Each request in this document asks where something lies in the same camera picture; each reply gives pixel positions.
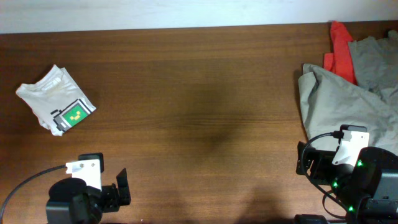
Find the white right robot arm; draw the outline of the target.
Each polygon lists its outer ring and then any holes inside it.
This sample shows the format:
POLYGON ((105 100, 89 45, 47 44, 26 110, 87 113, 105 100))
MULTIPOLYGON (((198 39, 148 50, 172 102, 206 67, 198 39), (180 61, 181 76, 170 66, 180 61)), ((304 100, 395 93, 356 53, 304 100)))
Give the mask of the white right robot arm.
POLYGON ((347 209, 347 223, 397 223, 397 156, 378 147, 360 150, 353 165, 336 165, 335 152, 297 146, 296 173, 309 171, 311 183, 330 187, 328 194, 347 209))

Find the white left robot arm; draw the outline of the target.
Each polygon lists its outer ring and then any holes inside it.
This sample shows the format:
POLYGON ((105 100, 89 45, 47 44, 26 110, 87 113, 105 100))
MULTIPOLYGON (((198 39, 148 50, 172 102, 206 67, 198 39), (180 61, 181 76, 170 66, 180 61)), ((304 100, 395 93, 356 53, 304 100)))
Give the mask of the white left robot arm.
POLYGON ((116 176, 117 183, 101 189, 88 186, 84 180, 67 178, 49 190, 46 204, 48 224, 98 224, 104 213, 118 212, 131 204, 127 170, 116 176))

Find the white t-shirt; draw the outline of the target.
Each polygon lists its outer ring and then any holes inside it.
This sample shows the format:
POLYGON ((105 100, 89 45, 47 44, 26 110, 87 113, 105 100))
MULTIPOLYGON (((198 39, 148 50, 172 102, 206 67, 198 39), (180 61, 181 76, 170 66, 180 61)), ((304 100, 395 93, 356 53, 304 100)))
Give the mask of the white t-shirt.
POLYGON ((54 136, 62 136, 96 110, 67 70, 56 65, 38 82, 21 84, 16 95, 54 136))

